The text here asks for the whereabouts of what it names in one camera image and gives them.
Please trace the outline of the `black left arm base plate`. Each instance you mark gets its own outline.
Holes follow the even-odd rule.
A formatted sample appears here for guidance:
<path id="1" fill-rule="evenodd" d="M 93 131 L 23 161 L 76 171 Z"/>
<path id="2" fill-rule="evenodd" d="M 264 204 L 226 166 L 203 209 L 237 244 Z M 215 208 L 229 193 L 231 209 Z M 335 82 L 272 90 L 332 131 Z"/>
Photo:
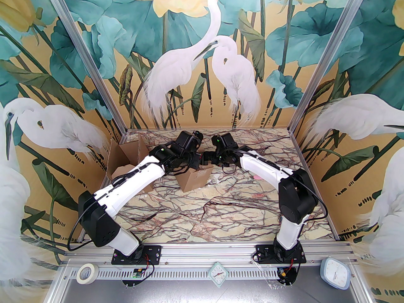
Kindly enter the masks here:
<path id="1" fill-rule="evenodd" d="M 141 244 L 135 251 L 126 256 L 122 252 L 115 250 L 112 256 L 111 264 L 113 265 L 136 265 L 150 264 L 158 265 L 160 263 L 162 247 L 159 245 Z"/>

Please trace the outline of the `pale blue square clock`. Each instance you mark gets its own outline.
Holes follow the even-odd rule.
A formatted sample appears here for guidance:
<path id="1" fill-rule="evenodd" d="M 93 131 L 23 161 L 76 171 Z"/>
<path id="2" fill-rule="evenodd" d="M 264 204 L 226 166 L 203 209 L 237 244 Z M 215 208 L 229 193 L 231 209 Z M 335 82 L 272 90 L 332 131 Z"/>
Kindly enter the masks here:
<path id="1" fill-rule="evenodd" d="M 346 264 L 332 257 L 327 257 L 321 262 L 319 275 L 330 286 L 340 290 L 347 290 L 350 286 L 352 274 Z"/>

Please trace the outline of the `cream masking tape roll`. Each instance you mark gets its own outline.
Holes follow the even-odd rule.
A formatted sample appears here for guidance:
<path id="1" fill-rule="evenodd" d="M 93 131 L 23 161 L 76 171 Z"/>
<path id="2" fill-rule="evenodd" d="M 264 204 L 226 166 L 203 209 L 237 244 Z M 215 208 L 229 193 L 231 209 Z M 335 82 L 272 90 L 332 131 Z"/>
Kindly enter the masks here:
<path id="1" fill-rule="evenodd" d="M 93 283 L 99 273 L 99 268 L 95 264 L 84 264 L 82 265 L 76 274 L 76 281 L 80 285 L 88 285 Z"/>

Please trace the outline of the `green diamond clock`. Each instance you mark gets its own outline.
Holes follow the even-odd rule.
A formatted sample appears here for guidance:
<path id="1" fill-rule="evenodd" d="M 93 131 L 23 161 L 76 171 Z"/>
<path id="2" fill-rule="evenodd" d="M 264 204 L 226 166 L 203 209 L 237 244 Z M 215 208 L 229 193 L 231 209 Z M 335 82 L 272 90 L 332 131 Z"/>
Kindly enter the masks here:
<path id="1" fill-rule="evenodd" d="M 228 271 L 219 262 L 216 262 L 208 272 L 208 277 L 218 288 L 223 285 L 228 276 Z"/>

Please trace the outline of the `aluminium frame post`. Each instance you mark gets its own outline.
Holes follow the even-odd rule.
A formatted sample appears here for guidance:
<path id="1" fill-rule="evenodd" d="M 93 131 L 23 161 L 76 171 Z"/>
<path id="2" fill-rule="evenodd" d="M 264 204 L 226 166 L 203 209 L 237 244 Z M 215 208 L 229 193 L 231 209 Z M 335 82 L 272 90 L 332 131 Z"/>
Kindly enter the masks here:
<path id="1" fill-rule="evenodd" d="M 82 35 L 79 32 L 79 29 L 71 15 L 71 12 L 68 9 L 67 4 L 65 3 L 65 0 L 50 0 L 50 1 L 54 9 L 56 10 L 58 16 L 60 17 L 63 25 L 65 26 L 65 29 L 69 34 L 75 48 L 77 49 L 77 52 L 80 58 L 82 59 L 85 68 L 87 69 L 90 77 L 94 81 L 95 86 L 99 90 L 101 97 L 105 101 L 107 108 L 110 110 L 117 124 L 117 128 L 119 129 L 120 133 L 124 135 L 127 132 L 127 126 L 122 116 L 120 115 L 120 112 L 118 111 L 104 80 L 100 75 L 100 72 L 90 54 L 89 49 L 87 48 L 87 45 L 82 39 Z"/>
<path id="2" fill-rule="evenodd" d="M 333 30 L 324 52 L 319 59 L 319 63 L 317 64 L 313 75 L 307 84 L 303 97 L 289 122 L 288 132 L 290 137 L 293 136 L 299 121 L 302 119 L 303 113 L 308 107 L 309 102 L 313 97 L 317 86 L 319 85 L 319 82 L 324 77 L 329 67 L 331 67 L 331 63 L 339 49 L 339 46 L 349 30 L 349 27 L 352 24 L 352 21 L 354 20 L 362 2 L 363 0 L 347 0 L 342 14 L 336 23 L 335 29 Z"/>

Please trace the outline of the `aluminium front rail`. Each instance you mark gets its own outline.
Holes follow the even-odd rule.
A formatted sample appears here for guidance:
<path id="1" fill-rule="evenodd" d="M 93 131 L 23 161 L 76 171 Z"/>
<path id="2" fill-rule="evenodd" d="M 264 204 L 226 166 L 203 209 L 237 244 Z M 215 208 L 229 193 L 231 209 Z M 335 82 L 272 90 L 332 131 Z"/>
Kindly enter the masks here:
<path id="1" fill-rule="evenodd" d="M 258 264 L 253 260 L 255 246 L 261 243 L 190 243 L 163 244 L 160 263 L 138 265 L 111 264 L 112 249 L 84 248 L 70 254 L 62 267 L 63 280 L 75 280 L 84 264 L 99 268 L 97 280 L 139 281 L 144 277 L 152 280 L 211 280 L 208 272 L 219 262 L 228 271 L 227 280 L 277 280 L 281 264 Z M 133 270 L 144 268 L 142 278 L 133 278 Z"/>

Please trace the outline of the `taped brown cardboard box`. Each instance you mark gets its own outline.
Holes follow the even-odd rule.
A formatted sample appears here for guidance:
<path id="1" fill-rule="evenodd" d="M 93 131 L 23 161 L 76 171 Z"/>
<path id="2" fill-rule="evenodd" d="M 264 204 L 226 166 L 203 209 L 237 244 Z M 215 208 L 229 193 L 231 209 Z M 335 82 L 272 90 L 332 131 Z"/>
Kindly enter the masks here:
<path id="1" fill-rule="evenodd" d="M 112 141 L 107 157 L 107 177 L 113 180 L 113 178 L 119 175 L 128 173 L 131 169 L 137 167 L 148 155 L 149 152 L 140 135 L 138 135 L 137 141 L 121 145 Z"/>
<path id="2" fill-rule="evenodd" d="M 189 168 L 175 176 L 183 193 L 204 187 L 212 173 L 214 166 L 200 166 L 198 169 Z"/>

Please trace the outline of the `grey steel shelf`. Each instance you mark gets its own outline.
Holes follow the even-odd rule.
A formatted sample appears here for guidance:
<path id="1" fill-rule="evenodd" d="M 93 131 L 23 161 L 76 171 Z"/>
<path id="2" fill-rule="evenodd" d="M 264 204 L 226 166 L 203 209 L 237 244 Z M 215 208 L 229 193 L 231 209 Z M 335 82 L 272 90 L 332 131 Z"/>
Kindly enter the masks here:
<path id="1" fill-rule="evenodd" d="M 70 281 L 49 303 L 372 303 L 352 289 L 326 284 L 296 283 L 274 287 L 264 280 L 226 281 L 218 288 L 211 281 L 146 281 L 130 287 L 122 281 L 97 280 L 90 285 Z"/>

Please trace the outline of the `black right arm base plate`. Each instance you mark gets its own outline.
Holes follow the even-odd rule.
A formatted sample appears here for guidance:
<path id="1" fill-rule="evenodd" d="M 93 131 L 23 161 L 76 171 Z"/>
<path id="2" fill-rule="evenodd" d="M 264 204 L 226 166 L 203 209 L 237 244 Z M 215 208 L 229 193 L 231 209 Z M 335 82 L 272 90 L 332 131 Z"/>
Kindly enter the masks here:
<path id="1" fill-rule="evenodd" d="M 307 263 L 303 247 L 297 243 L 293 248 L 286 250 L 276 244 L 256 245 L 253 259 L 258 264 L 305 264 Z"/>

